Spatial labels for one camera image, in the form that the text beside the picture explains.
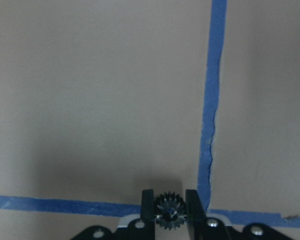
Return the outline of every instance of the black plastic part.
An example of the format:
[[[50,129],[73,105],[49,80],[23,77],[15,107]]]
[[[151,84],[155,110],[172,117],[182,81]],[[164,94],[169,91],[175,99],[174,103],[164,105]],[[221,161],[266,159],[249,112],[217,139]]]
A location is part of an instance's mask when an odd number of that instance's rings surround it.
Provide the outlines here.
[[[185,205],[190,240],[199,240],[201,239],[201,228],[206,219],[206,213],[196,190],[187,189],[185,191]]]
[[[217,222],[217,226],[210,226],[209,220]],[[201,227],[201,236],[203,240],[231,240],[228,229],[222,221],[217,218],[206,218]]]
[[[147,189],[142,191],[141,199],[141,213],[140,217],[143,221],[153,222],[155,219],[154,213],[154,191],[152,189]]]
[[[239,232],[217,218],[207,217],[196,190],[186,190],[185,205],[190,240],[292,240],[261,223],[249,224]],[[115,233],[103,226],[91,226],[71,240],[155,240],[155,208],[154,191],[144,190],[140,219]]]
[[[137,223],[141,221],[144,227],[138,228]],[[155,223],[150,221],[142,221],[141,219],[133,220],[128,225],[128,240],[154,240],[155,239]]]
[[[71,240],[113,240],[114,235],[104,226],[90,226]]]
[[[262,234],[253,234],[254,227],[261,229]],[[292,238],[287,237],[277,230],[274,230],[273,228],[261,223],[252,223],[245,226],[242,233],[251,240],[292,240]]]

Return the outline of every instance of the gear teeth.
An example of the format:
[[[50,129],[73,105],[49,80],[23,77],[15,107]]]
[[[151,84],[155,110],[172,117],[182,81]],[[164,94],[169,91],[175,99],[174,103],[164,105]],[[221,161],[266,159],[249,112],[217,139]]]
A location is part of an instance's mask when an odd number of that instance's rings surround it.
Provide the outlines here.
[[[186,220],[186,203],[180,195],[168,191],[160,194],[154,201],[155,222],[164,229],[180,228],[181,224]],[[167,219],[166,211],[174,209],[176,212],[175,218]]]

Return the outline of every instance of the beige floor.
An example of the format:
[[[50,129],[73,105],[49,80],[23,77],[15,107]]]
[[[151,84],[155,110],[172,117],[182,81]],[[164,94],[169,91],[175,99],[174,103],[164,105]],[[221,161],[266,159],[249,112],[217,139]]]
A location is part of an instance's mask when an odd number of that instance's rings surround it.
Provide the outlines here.
[[[211,208],[300,216],[300,1],[228,1]]]
[[[211,1],[0,1],[0,195],[196,188]]]

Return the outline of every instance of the bolt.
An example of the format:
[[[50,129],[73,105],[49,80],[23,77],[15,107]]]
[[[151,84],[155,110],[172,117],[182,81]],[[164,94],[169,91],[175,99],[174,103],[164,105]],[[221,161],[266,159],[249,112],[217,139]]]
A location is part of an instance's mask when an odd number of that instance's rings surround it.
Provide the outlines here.
[[[143,229],[145,227],[145,223],[142,221],[142,220],[139,220],[137,221],[134,226],[137,228],[137,229]]]
[[[259,226],[252,226],[250,231],[253,235],[256,235],[256,236],[261,236],[264,234],[264,231]]]
[[[208,218],[206,224],[208,224],[208,226],[212,228],[215,228],[219,225],[218,220],[215,218]]]
[[[95,239],[99,239],[99,238],[102,238],[104,235],[105,235],[105,233],[101,229],[99,229],[98,231],[94,232],[93,237]]]

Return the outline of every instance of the metal screw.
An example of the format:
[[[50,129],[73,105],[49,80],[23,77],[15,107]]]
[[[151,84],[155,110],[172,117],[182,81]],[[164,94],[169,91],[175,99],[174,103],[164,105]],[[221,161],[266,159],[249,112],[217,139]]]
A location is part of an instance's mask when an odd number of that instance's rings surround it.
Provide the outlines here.
[[[215,218],[208,218],[208,220],[206,221],[206,224],[208,224],[209,227],[215,228],[219,225],[217,219]]]
[[[145,223],[140,220],[140,221],[137,221],[134,226],[137,228],[137,229],[143,229],[145,227]]]
[[[252,226],[250,231],[253,235],[256,235],[256,236],[261,236],[264,234],[264,231],[259,226]]]
[[[102,238],[104,235],[105,235],[105,233],[101,229],[99,229],[98,231],[94,232],[93,237],[95,239],[99,239],[99,238]]]

